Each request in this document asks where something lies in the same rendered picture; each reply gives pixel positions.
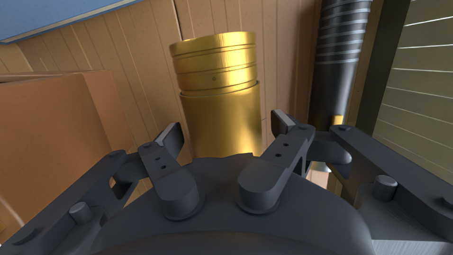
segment orange box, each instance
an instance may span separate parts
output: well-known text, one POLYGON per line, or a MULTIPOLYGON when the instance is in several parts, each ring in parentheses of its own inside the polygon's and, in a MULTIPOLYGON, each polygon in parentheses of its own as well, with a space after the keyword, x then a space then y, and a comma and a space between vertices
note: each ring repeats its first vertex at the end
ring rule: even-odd
POLYGON ((0 74, 0 244, 105 154, 132 145, 111 71, 0 74))

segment gold cylinder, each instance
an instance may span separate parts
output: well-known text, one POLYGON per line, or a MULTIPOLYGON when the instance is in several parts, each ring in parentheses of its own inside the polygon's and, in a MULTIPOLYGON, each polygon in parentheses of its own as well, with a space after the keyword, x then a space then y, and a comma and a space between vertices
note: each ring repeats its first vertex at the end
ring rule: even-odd
POLYGON ((170 46, 195 157, 263 153, 253 32, 170 46))

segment blue board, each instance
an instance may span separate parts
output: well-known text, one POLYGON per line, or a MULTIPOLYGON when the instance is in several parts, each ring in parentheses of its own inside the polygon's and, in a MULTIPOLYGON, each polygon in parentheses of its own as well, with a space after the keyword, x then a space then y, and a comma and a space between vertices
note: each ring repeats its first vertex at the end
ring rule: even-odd
POLYGON ((143 0, 0 0, 0 44, 8 45, 143 0))

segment black cylinder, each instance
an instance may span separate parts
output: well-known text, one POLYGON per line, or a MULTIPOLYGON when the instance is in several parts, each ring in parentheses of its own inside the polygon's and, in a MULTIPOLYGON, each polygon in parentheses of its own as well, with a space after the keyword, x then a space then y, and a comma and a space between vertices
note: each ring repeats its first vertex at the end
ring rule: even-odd
POLYGON ((345 115, 370 13, 371 0, 323 0, 308 123, 328 131, 345 115))

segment blue surface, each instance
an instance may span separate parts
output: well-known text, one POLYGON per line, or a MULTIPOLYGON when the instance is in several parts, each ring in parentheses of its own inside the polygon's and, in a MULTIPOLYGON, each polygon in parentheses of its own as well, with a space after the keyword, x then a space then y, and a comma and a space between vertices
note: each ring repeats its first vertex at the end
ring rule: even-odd
MULTIPOLYGON (((122 0, 0 0, 0 41, 121 1, 122 0)), ((48 29, 38 34, 92 18, 139 1, 142 0, 135 0, 131 3, 106 10, 102 13, 72 23, 48 29)))

